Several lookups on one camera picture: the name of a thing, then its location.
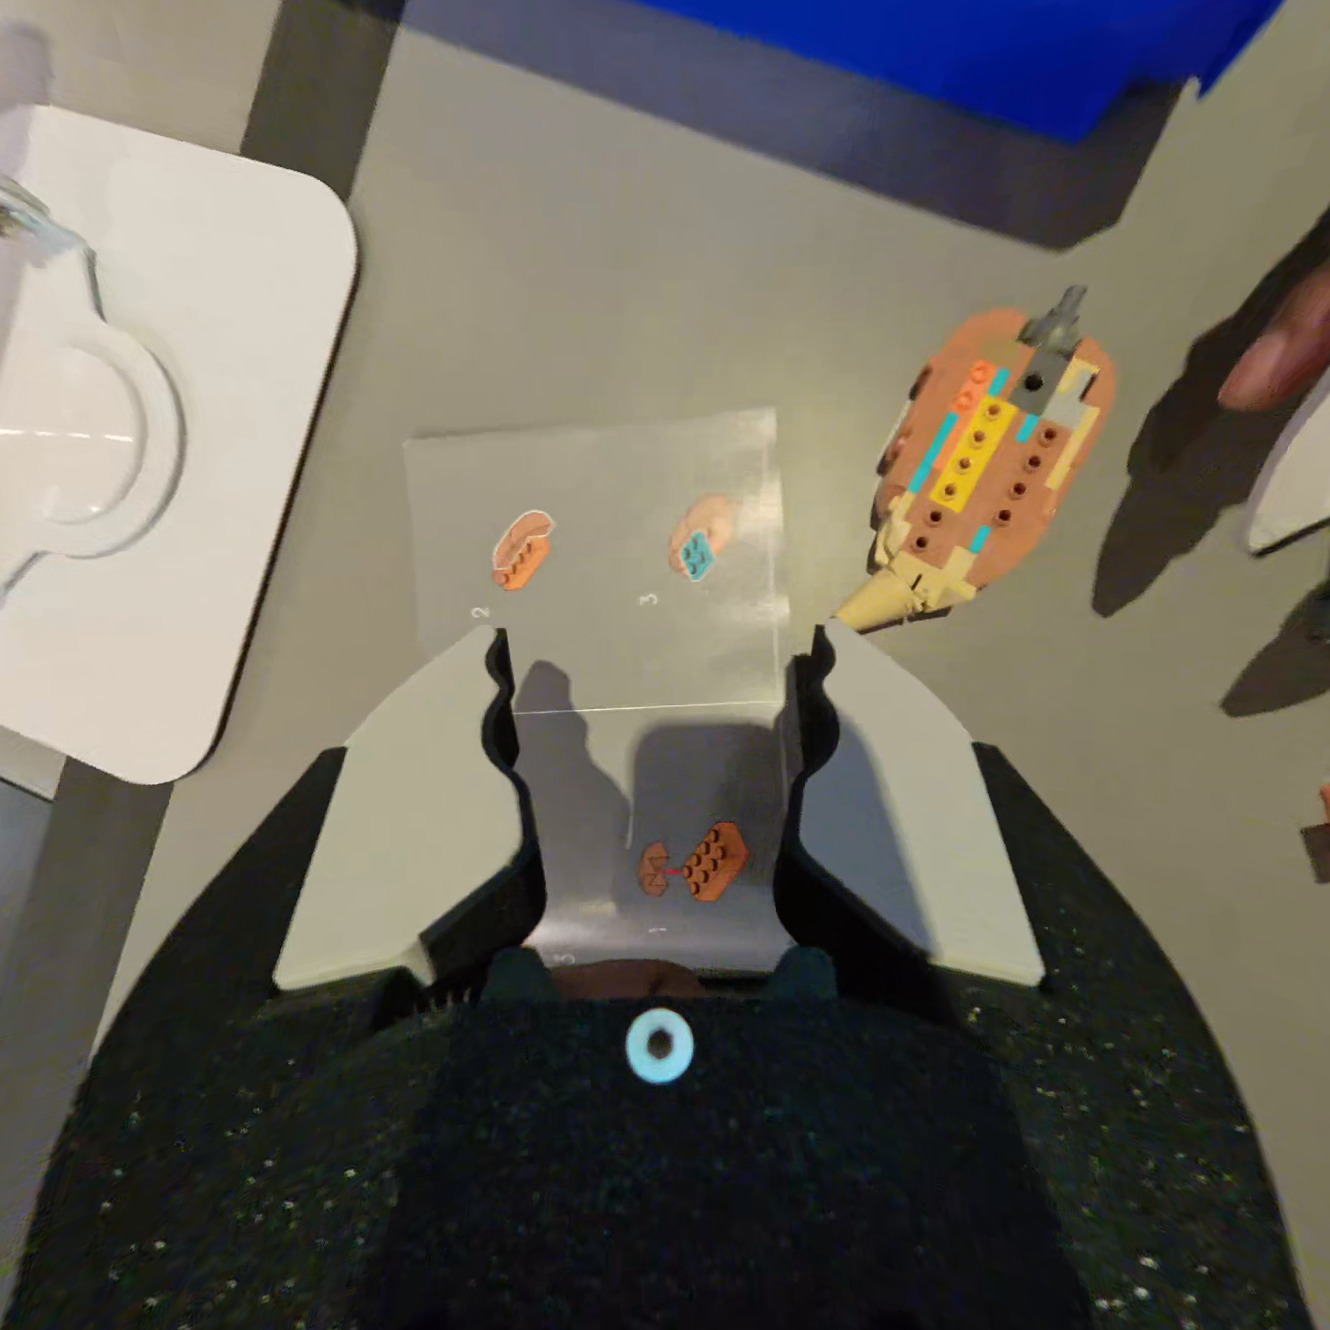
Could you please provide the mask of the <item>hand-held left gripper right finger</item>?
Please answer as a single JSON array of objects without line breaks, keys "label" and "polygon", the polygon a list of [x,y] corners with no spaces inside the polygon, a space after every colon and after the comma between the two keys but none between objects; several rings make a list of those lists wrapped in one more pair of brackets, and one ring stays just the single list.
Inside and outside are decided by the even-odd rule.
[{"label": "hand-held left gripper right finger", "polygon": [[795,661],[803,761],[777,861],[792,937],[896,943],[925,964],[1037,988],[1043,959],[969,730],[839,620]]}]

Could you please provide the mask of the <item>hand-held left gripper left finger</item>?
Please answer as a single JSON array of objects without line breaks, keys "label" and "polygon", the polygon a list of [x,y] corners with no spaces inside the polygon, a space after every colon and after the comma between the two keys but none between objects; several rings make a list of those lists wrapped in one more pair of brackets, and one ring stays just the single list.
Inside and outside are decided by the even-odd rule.
[{"label": "hand-held left gripper left finger", "polygon": [[537,929],[545,872],[513,692],[507,633],[478,627],[347,739],[277,989],[386,970],[459,988]]}]

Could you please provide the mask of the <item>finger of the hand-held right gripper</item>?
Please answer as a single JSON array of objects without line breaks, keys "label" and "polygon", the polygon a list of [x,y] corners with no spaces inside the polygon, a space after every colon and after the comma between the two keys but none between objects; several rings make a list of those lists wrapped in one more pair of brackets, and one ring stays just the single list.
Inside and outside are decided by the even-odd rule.
[{"label": "finger of the hand-held right gripper", "polygon": [[1265,459],[1246,505],[1246,551],[1265,554],[1327,522],[1328,392],[1311,392]]}]

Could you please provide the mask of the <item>grey instruction booklet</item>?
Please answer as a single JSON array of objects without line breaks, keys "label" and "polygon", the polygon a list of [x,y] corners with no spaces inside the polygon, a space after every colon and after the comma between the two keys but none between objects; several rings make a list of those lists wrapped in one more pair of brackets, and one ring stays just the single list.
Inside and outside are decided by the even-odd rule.
[{"label": "grey instruction booklet", "polygon": [[404,445],[418,638],[502,628],[546,962],[770,972],[790,756],[776,410]]}]

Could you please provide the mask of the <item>grey desk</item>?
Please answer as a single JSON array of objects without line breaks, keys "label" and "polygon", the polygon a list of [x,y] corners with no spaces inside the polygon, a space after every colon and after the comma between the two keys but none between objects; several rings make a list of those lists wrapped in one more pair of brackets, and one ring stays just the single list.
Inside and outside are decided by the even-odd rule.
[{"label": "grey desk", "polygon": [[[279,3],[3,3],[22,87],[239,150]],[[1213,408],[1327,255],[1327,3],[1094,156],[614,3],[409,3],[348,199],[359,288],[215,753],[73,768],[3,988],[3,1244],[105,1005],[304,761],[420,657],[415,430],[777,410],[796,644],[860,570],[874,449],[967,312],[1089,285],[1118,407],[1036,555],[876,638],[1001,745],[1183,972],[1327,1319],[1327,532],[1256,559],[1279,416]]]}]

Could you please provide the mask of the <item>person's right hand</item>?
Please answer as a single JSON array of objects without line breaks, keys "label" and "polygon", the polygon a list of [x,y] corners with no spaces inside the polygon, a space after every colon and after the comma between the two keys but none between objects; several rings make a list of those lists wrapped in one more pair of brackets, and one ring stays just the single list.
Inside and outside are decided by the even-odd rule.
[{"label": "person's right hand", "polygon": [[1328,362],[1328,286],[1305,285],[1243,353],[1219,391],[1227,410],[1279,405],[1314,383]]}]

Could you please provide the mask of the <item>brown yellow toy brick model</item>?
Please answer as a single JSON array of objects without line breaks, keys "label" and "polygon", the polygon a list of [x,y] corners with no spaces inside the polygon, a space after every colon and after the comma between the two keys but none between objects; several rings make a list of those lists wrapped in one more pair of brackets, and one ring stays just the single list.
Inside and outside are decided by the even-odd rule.
[{"label": "brown yellow toy brick model", "polygon": [[923,362],[876,465],[869,578],[836,611],[847,627],[955,609],[1039,546],[1118,388],[1081,327],[1086,293],[979,312]]}]

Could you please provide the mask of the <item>white flat board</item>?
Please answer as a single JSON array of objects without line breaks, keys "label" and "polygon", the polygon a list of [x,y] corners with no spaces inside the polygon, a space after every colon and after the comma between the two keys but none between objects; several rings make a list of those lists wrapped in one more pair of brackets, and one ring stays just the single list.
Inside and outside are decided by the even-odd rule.
[{"label": "white flat board", "polygon": [[46,559],[2,612],[3,730],[138,785],[203,763],[358,269],[320,180],[49,104],[3,112],[3,177],[95,251],[106,318],[171,376],[176,490],[101,559]]}]

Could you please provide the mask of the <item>clear round-base stand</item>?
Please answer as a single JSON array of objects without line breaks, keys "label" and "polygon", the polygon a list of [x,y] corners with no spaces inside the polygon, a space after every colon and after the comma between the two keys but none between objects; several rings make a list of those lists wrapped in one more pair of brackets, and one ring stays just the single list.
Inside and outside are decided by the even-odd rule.
[{"label": "clear round-base stand", "polygon": [[2,589],[138,541],[185,457],[177,391],[105,312],[95,250],[3,177]]}]

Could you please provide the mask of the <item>blue plastic bin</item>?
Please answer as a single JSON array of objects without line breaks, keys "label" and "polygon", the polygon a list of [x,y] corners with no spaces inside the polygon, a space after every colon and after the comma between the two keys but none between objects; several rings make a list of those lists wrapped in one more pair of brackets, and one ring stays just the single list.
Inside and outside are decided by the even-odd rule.
[{"label": "blue plastic bin", "polygon": [[646,1],[1061,142],[1126,95],[1207,91],[1279,1]]}]

